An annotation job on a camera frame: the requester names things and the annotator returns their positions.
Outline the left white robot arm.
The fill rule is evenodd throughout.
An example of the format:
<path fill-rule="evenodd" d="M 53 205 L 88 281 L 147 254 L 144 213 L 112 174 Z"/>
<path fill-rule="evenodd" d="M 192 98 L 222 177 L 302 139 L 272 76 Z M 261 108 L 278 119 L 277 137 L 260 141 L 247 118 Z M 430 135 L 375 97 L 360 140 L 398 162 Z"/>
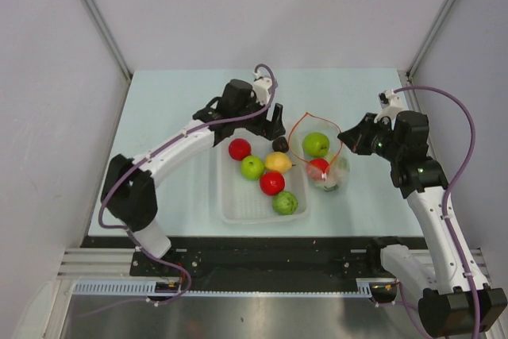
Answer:
<path fill-rule="evenodd" d="M 121 229 L 149 253 L 147 264 L 156 274 L 166 275 L 175 266 L 171 241 L 156 221 L 157 187 L 180 164 L 238 129 L 268 141 L 282 136 L 283 107 L 273 101 L 276 87 L 275 80 L 262 75 L 253 83 L 232 79 L 179 133 L 147 152 L 131 158 L 118 154 L 110 161 L 99 211 L 109 211 L 121 222 Z"/>

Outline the clear orange zip bag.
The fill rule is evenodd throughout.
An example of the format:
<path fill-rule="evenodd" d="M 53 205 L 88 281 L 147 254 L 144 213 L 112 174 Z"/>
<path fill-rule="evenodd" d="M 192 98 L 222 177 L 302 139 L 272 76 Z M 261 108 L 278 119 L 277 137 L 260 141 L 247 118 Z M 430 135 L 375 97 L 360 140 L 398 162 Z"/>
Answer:
<path fill-rule="evenodd" d="M 339 133 L 341 128 L 335 122 L 305 112 L 287 138 L 291 154 L 310 183 L 325 192 L 342 190 L 348 182 L 350 166 Z"/>

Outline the cabbage head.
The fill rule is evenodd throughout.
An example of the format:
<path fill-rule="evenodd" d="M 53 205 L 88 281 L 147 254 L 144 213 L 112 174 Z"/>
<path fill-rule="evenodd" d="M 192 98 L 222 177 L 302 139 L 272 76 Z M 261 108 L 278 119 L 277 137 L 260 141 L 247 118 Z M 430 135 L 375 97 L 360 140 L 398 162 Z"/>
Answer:
<path fill-rule="evenodd" d="M 314 180 L 313 184 L 316 188 L 323 191 L 337 191 L 348 182 L 350 173 L 349 162 L 345 156 L 338 156 L 334 159 L 332 153 L 327 154 L 325 160 L 331 164 L 329 174 L 326 179 Z"/>

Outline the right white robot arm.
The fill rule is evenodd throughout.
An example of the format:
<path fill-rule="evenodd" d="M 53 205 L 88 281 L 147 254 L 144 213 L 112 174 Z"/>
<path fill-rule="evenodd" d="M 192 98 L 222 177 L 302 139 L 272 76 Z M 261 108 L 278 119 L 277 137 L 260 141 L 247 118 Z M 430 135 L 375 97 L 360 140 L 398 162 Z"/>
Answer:
<path fill-rule="evenodd" d="M 461 233 L 441 165 L 428 154 L 429 120 L 404 110 L 394 118 L 367 113 L 338 135 L 357 155 L 376 154 L 391 165 L 391 180 L 414 212 L 429 250 L 428 269 L 396 238 L 366 256 L 375 276 L 394 275 L 418 300 L 418 315 L 430 337 L 487 332 L 507 307 L 503 289 L 481 272 Z"/>

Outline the dark purple fruit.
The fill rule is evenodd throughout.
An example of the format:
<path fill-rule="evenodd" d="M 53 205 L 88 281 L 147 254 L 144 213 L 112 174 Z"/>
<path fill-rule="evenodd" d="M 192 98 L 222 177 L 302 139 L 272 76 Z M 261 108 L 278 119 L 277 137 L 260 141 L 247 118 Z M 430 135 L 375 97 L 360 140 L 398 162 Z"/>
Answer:
<path fill-rule="evenodd" d="M 286 153 L 289 151 L 289 144 L 285 136 L 281 136 L 272 141 L 271 148 L 274 152 Z"/>

